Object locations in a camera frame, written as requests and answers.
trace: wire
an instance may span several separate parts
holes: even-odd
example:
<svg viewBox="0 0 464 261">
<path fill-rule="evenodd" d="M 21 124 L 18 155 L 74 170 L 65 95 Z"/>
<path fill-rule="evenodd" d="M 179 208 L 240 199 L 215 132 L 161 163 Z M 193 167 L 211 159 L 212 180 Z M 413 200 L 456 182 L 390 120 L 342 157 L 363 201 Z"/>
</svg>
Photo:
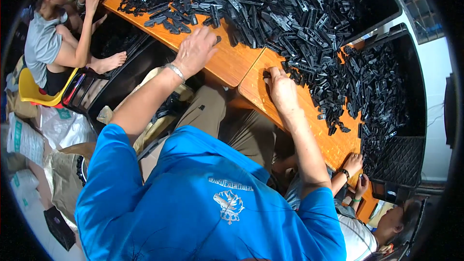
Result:
<svg viewBox="0 0 464 261">
<path fill-rule="evenodd" d="M 430 109 L 432 109 L 432 108 L 434 108 L 434 107 L 437 107 L 437 106 L 441 106 L 440 108 L 444 107 L 444 101 L 443 101 L 442 103 L 440 103 L 440 104 L 433 105 L 432 107 L 429 107 L 429 108 L 427 109 L 427 111 L 430 110 Z"/>
<path fill-rule="evenodd" d="M 440 116 L 438 116 L 437 118 L 433 119 L 432 123 L 430 123 L 429 125 L 427 125 L 427 127 L 429 127 L 430 125 L 432 125 L 433 123 L 435 123 L 435 120 L 437 120 L 438 118 L 442 117 L 443 115 L 444 115 L 444 113 L 441 114 Z"/>
</svg>

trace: bare foot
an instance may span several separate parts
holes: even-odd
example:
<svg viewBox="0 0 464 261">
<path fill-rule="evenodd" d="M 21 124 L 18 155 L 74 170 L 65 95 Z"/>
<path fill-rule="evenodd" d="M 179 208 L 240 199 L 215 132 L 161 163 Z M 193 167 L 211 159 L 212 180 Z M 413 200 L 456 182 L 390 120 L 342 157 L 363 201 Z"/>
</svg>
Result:
<svg viewBox="0 0 464 261">
<path fill-rule="evenodd" d="M 97 73 L 104 73 L 111 71 L 117 67 L 121 67 L 127 60 L 126 52 L 117 53 L 106 59 L 95 61 L 91 68 Z"/>
<path fill-rule="evenodd" d="M 97 20 L 96 22 L 93 23 L 93 25 L 92 25 L 92 34 L 103 23 L 103 21 L 106 20 L 107 17 L 108 17 L 108 14 L 105 14 L 105 15 L 103 15 L 103 17 L 101 19 L 99 19 L 99 20 Z"/>
</svg>

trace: hand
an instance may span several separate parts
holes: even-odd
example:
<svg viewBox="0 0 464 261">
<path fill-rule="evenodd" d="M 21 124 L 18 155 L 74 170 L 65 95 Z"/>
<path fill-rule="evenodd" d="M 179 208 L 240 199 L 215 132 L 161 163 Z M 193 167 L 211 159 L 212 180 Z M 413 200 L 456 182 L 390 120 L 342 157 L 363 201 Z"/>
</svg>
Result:
<svg viewBox="0 0 464 261">
<path fill-rule="evenodd" d="M 391 254 L 393 253 L 393 244 L 388 244 L 388 245 L 384 245 L 384 246 L 381 246 L 379 248 L 379 252 L 382 253 L 382 254 Z"/>
<path fill-rule="evenodd" d="M 100 0 L 85 0 L 85 13 L 90 13 L 93 16 L 99 2 Z"/>
<path fill-rule="evenodd" d="M 348 171 L 350 177 L 354 176 L 363 168 L 363 155 L 352 153 L 345 162 L 345 165 L 343 165 L 343 168 Z"/>
<path fill-rule="evenodd" d="M 355 199 L 359 200 L 364 193 L 368 190 L 369 187 L 369 177 L 366 174 L 358 176 L 358 183 L 356 184 L 356 194 Z"/>
<path fill-rule="evenodd" d="M 103 15 L 103 17 L 101 19 L 99 19 L 99 20 L 97 20 L 96 22 L 93 23 L 93 25 L 92 25 L 92 34 L 103 23 L 103 21 L 106 20 L 107 17 L 108 17 L 108 14 L 105 14 L 105 15 Z"/>
<path fill-rule="evenodd" d="M 278 67 L 270 68 L 270 78 L 264 79 L 269 86 L 270 97 L 277 110 L 285 120 L 300 110 L 297 99 L 297 86 L 292 79 L 287 77 L 284 70 Z"/>
<path fill-rule="evenodd" d="M 181 70 L 184 79 L 187 80 L 205 67 L 205 64 L 218 51 L 212 48 L 216 41 L 216 35 L 207 26 L 194 30 L 182 41 L 172 64 Z"/>
</svg>

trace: silver bracelet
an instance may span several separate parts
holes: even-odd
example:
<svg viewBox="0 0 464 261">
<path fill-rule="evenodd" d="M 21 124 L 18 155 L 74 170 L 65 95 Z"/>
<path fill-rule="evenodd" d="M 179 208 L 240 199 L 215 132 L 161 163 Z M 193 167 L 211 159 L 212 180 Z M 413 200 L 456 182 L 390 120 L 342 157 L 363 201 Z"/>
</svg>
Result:
<svg viewBox="0 0 464 261">
<path fill-rule="evenodd" d="M 78 10 L 81 10 L 85 7 L 85 0 L 84 0 L 84 3 L 80 3 L 79 0 L 76 0 L 76 7 L 78 8 Z"/>
<path fill-rule="evenodd" d="M 182 84 L 185 83 L 184 75 L 183 75 L 183 73 L 181 72 L 181 70 L 179 70 L 178 67 L 176 67 L 176 66 L 173 65 L 172 63 L 166 64 L 166 65 L 164 65 L 164 67 L 170 68 L 174 73 L 177 74 L 177 76 L 179 76 L 179 77 L 182 79 Z"/>
</svg>

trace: orange table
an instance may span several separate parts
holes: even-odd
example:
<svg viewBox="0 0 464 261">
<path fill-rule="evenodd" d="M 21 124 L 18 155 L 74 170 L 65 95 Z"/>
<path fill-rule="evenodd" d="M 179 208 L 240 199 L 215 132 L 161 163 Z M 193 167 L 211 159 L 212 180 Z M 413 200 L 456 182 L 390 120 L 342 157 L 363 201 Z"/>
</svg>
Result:
<svg viewBox="0 0 464 261">
<path fill-rule="evenodd" d="M 117 9 L 120 3 L 121 0 L 104 0 L 103 5 L 173 50 L 177 51 L 183 39 L 188 36 L 188 34 L 185 33 L 173 35 L 166 30 L 162 24 L 155 25 L 152 28 L 145 27 L 143 24 L 149 19 L 149 14 L 146 13 L 143 16 L 135 17 L 133 14 L 118 11 Z M 198 25 L 189 25 L 192 31 L 203 26 L 201 23 L 206 19 L 206 16 L 197 15 L 197 19 L 199 22 Z M 222 19 L 221 27 L 213 30 L 216 35 L 221 36 L 222 41 L 216 46 L 219 51 L 213 56 L 211 61 L 206 64 L 204 71 L 208 75 L 213 75 L 222 85 L 235 88 L 245 77 L 263 49 L 250 49 L 241 43 L 233 48 L 229 43 L 229 37 L 225 31 L 226 27 L 227 24 Z"/>
<path fill-rule="evenodd" d="M 282 120 L 266 90 L 266 84 L 263 81 L 263 71 L 265 69 L 269 70 L 270 67 L 274 66 L 281 67 L 280 62 L 284 60 L 284 58 L 270 49 L 264 49 L 264 52 L 259 56 L 239 85 L 239 93 L 251 102 L 257 111 L 267 116 L 282 130 L 284 130 Z M 351 131 L 349 133 L 342 133 L 338 128 L 334 135 L 329 136 L 326 121 L 317 119 L 317 115 L 320 112 L 313 105 L 308 87 L 297 86 L 297 94 L 298 102 L 305 112 L 306 119 L 310 124 L 311 130 L 314 132 L 326 164 L 330 168 L 337 170 L 351 152 L 360 153 L 361 140 L 358 138 L 358 124 L 361 123 L 361 114 L 358 115 L 357 119 L 353 119 L 345 112 L 340 117 L 340 121 L 343 122 L 345 127 L 351 129 Z M 356 186 L 357 174 L 352 176 L 348 183 L 351 186 Z M 358 209 L 358 216 L 363 222 L 367 223 L 377 202 L 378 200 L 372 198 L 372 189 L 369 188 Z"/>
</svg>

